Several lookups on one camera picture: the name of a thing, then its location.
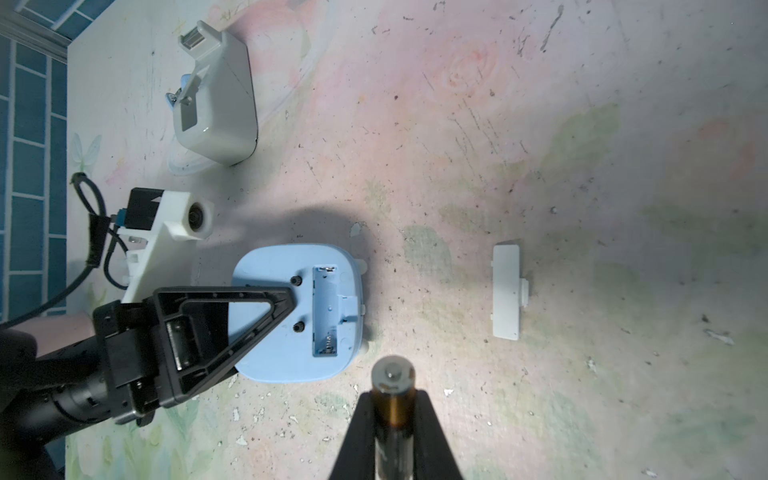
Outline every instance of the white 3d-printed part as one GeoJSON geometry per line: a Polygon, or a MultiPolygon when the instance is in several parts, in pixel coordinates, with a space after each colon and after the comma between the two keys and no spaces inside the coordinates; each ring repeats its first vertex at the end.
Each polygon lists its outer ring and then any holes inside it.
{"type": "Polygon", "coordinates": [[[493,247],[493,336],[517,340],[520,307],[528,305],[528,281],[520,278],[520,246],[493,247]]]}
{"type": "Polygon", "coordinates": [[[164,191],[152,230],[122,227],[118,231],[120,235],[147,241],[144,249],[127,252],[131,279],[122,303],[140,302],[162,286],[188,286],[197,241],[208,238],[213,230],[214,204],[189,192],[164,191]],[[193,205],[203,214],[203,223],[196,230],[189,222],[193,205]]]}

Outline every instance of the table surface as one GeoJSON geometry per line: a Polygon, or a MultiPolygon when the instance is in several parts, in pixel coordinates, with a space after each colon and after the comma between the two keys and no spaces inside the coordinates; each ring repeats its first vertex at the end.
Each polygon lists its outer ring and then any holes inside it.
{"type": "MultiPolygon", "coordinates": [[[[761,478],[768,7],[562,1],[108,8],[69,48],[70,174],[111,213],[132,187],[212,200],[193,285],[229,284],[257,247],[347,249],[372,342],[326,381],[236,378],[146,428],[86,429],[68,477],[325,478],[397,353],[467,479],[761,478]],[[199,19],[249,49],[259,144],[235,167],[186,152],[164,100],[199,19]],[[531,282],[517,342],[489,318],[509,240],[531,282]]],[[[70,279],[85,222],[71,195],[70,279]]],[[[93,274],[68,308],[120,296],[93,274]]]]}

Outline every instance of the metal frame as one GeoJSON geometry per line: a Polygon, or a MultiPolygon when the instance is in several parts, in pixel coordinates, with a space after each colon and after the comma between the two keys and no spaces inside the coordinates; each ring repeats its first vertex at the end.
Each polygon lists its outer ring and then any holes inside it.
{"type": "Polygon", "coordinates": [[[12,3],[0,2],[0,35],[66,64],[72,40],[14,12],[12,3]]]}

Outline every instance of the debris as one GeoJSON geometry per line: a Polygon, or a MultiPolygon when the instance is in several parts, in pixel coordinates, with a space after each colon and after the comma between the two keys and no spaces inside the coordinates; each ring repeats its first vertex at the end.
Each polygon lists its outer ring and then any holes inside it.
{"type": "Polygon", "coordinates": [[[711,336],[714,339],[718,339],[719,341],[725,343],[726,345],[733,345],[733,339],[729,336],[720,335],[719,333],[716,333],[710,329],[704,329],[704,333],[711,336]]]}

